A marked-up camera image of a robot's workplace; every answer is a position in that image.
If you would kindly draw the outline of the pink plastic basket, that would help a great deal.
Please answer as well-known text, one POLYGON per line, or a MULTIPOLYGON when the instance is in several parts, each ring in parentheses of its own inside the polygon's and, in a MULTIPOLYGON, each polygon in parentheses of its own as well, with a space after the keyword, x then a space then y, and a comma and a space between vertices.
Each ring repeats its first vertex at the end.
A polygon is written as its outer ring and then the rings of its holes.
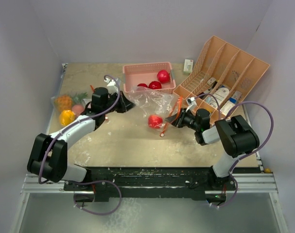
POLYGON ((159 91, 171 94, 176 88, 176 83, 174 79, 174 71, 170 62, 124 65, 122 68, 124 76, 124 92, 129 93, 134 91, 140 83, 148 85, 152 81, 158 81, 157 74, 161 70, 166 70, 169 73, 170 81, 161 84, 162 88, 159 89, 159 91))

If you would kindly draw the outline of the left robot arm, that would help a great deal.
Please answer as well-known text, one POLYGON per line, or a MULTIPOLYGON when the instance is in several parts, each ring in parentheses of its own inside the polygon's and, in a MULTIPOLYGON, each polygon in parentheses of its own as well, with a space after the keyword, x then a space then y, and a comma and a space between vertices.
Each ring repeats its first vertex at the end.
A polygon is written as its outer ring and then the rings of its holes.
POLYGON ((84 111, 68 126, 52 134, 39 134, 34 141, 27 164, 28 172, 39 179, 58 182, 74 181, 80 190, 91 187, 88 169, 68 162, 68 150, 85 135, 98 129, 111 112, 126 113, 135 104, 122 91, 110 94, 107 88, 98 87, 84 111))

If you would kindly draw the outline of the fake red apple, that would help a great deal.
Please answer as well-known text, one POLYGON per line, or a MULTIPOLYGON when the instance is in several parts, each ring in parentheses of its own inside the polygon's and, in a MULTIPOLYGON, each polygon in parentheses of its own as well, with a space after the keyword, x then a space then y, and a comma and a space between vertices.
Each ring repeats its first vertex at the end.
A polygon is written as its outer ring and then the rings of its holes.
POLYGON ((170 73, 166 70, 160 70, 156 77, 160 83, 169 83, 171 79, 170 73))
POLYGON ((157 90, 157 89, 161 89, 162 85, 158 81, 152 81, 149 83, 148 88, 153 89, 153 90, 157 90))
POLYGON ((152 129, 160 129, 163 124, 163 118, 158 115, 150 115, 148 117, 148 126, 152 129))
POLYGON ((148 88, 148 85, 147 85, 147 84, 145 84, 145 83, 139 83, 139 84, 137 85, 137 87, 144 87, 144 88, 148 88))

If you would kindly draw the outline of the clear zip bag red apples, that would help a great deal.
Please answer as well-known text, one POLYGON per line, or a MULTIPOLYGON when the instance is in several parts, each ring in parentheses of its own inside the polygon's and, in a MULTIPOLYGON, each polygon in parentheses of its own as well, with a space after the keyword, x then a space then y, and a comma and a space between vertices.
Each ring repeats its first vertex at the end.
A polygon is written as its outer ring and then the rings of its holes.
POLYGON ((134 91, 127 94, 127 97, 136 106, 130 111, 133 114, 135 123, 145 130, 156 133, 164 137, 171 123, 165 118, 178 114, 182 107, 182 97, 176 94, 167 94, 158 90, 144 87, 137 87, 134 91), (152 129, 148 126, 148 117, 158 115, 163 118, 160 129, 152 129))

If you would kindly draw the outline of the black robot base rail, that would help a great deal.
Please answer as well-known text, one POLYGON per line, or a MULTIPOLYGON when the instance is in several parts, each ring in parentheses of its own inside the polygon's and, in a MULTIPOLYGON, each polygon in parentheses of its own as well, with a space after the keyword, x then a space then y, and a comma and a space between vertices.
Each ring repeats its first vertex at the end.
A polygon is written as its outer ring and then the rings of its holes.
POLYGON ((187 198, 226 200, 234 191, 231 177, 218 178, 210 167, 88 167, 82 185, 65 182, 76 194, 95 193, 95 201, 109 198, 187 198))

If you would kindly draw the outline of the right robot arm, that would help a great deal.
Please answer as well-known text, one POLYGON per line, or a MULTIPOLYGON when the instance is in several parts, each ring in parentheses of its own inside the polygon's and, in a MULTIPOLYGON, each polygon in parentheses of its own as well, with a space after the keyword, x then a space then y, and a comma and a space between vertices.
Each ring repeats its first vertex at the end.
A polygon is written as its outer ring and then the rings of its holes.
POLYGON ((165 118, 167 123, 177 127, 188 127, 195 131, 196 142, 202 146, 220 141, 224 153, 208 172, 207 183, 213 190, 219 190, 229 180, 230 170, 239 156, 247 155, 260 145, 259 137, 246 120, 234 116, 221 119, 210 125, 210 112, 199 108, 196 114, 182 108, 179 113, 165 118))

